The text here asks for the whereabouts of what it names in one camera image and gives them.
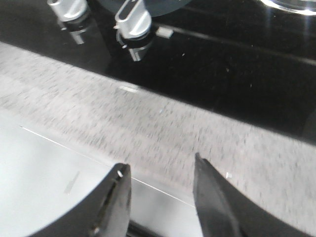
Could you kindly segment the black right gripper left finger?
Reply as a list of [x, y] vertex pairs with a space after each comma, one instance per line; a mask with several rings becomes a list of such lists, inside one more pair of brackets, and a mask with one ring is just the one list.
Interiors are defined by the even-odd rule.
[[131, 170], [117, 163], [80, 203], [33, 237], [124, 237], [131, 211]]

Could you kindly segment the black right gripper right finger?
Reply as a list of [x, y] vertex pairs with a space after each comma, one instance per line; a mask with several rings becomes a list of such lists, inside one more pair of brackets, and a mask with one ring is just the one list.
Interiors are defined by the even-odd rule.
[[194, 201], [205, 237], [306, 237], [248, 199], [195, 154]]

